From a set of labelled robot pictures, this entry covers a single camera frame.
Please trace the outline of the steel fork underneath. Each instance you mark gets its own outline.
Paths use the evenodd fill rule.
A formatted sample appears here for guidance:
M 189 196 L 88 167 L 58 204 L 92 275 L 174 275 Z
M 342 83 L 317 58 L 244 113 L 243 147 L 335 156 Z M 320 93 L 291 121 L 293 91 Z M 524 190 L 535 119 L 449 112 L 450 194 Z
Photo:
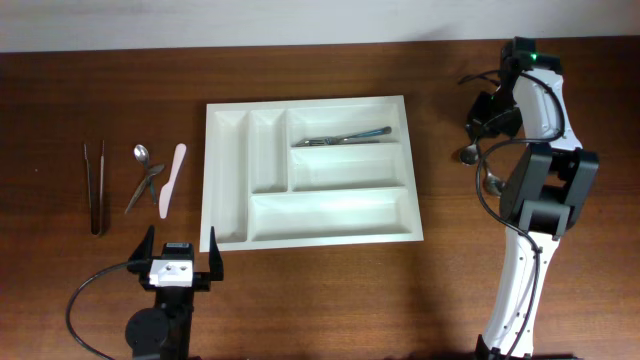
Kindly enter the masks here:
M 365 139 L 378 139 L 378 137 L 383 135 L 389 135 L 392 133 L 392 128 L 390 126 L 369 130 L 360 133 L 354 134 L 346 134 L 340 136 L 326 136 L 326 137 L 316 137 L 316 138 L 365 138 Z

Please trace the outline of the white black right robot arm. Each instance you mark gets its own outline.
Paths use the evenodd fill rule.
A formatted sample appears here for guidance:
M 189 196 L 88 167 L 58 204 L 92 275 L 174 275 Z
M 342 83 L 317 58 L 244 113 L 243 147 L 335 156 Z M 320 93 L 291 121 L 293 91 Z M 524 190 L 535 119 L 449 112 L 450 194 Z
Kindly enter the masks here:
M 563 67 L 534 40 L 515 37 L 500 65 L 480 77 L 467 115 L 471 141 L 460 154 L 476 166 L 477 194 L 500 192 L 492 218 L 503 224 L 506 252 L 494 309 L 479 335 L 476 359 L 534 358 L 534 324 L 543 283 L 561 238 L 571 229 L 599 169 L 571 128 L 562 95 Z

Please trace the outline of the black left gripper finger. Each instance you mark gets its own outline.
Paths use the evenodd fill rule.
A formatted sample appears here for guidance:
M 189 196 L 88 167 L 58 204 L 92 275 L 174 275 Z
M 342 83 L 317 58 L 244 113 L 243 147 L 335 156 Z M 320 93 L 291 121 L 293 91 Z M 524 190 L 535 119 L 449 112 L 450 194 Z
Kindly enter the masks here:
M 215 234 L 215 227 L 210 227 L 208 263 L 211 280 L 223 279 L 223 259 L 221 257 Z
M 153 254 L 155 227 L 150 225 L 140 244 L 129 257 L 130 261 L 150 261 Z

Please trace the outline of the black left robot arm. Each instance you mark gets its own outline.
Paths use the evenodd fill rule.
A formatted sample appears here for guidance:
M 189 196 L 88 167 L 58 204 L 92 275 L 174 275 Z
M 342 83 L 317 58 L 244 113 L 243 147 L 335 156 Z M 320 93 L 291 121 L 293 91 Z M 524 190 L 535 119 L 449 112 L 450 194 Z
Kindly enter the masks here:
M 155 228 L 129 257 L 127 270 L 138 277 L 146 291 L 155 294 L 154 305 L 137 311 L 129 319 L 125 339 L 134 359 L 187 359 L 194 312 L 194 295 L 208 292 L 213 282 L 224 279 L 224 263 L 209 230 L 209 270 L 194 269 L 195 249 L 191 243 L 166 243 L 154 256 Z

